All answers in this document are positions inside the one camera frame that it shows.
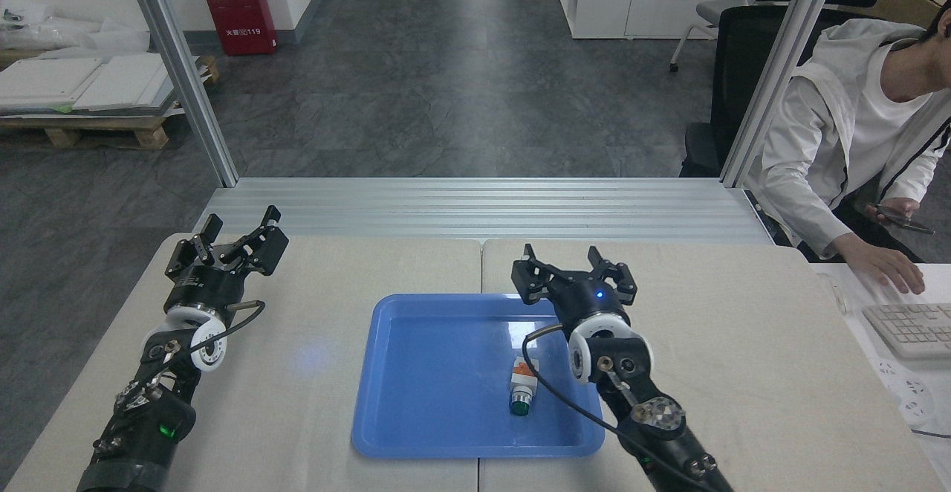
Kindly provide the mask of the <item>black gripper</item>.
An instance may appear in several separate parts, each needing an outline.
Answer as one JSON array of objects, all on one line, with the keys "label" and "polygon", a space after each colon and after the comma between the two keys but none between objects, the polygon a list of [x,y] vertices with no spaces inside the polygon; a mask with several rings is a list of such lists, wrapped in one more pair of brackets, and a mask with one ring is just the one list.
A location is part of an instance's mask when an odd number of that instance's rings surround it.
[{"label": "black gripper", "polygon": [[164,275],[173,281],[173,289],[163,310],[169,313],[177,306],[201,306],[224,319],[235,314],[227,309],[237,305],[244,294],[244,280],[248,273],[270,276],[288,247],[288,238],[277,225],[281,211],[269,205],[261,224],[233,244],[221,246],[220,263],[225,268],[212,266],[213,242],[217,239],[223,221],[211,214],[204,227],[188,240],[180,240],[166,266]]},{"label": "black gripper", "polygon": [[[526,244],[521,258],[513,262],[510,279],[524,305],[549,298],[554,283],[554,312],[564,329],[575,329],[598,313],[615,314],[631,325],[623,305],[632,305],[637,285],[628,265],[609,261],[595,246],[588,249],[588,261],[592,279],[573,281],[568,271],[538,261],[533,246]],[[613,288],[608,279],[614,282]]]}]

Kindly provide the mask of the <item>person's right hand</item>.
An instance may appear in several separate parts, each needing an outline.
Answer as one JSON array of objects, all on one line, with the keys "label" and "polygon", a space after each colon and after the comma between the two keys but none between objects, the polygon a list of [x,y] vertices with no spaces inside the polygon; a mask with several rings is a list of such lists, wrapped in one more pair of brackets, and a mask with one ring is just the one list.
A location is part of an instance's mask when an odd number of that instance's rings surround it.
[{"label": "person's right hand", "polygon": [[923,272],[900,251],[870,245],[853,233],[836,238],[834,243],[853,271],[903,294],[925,292]]}]

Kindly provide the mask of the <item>person's left hand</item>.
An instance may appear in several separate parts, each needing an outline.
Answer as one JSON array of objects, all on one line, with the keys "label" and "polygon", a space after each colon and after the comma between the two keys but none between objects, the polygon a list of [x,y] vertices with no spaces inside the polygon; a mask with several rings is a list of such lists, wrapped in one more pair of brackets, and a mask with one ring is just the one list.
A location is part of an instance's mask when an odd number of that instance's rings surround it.
[{"label": "person's left hand", "polygon": [[912,224],[912,217],[920,208],[920,202],[913,198],[884,198],[880,203],[867,204],[865,214],[869,220],[879,224],[896,224],[900,227]]}]

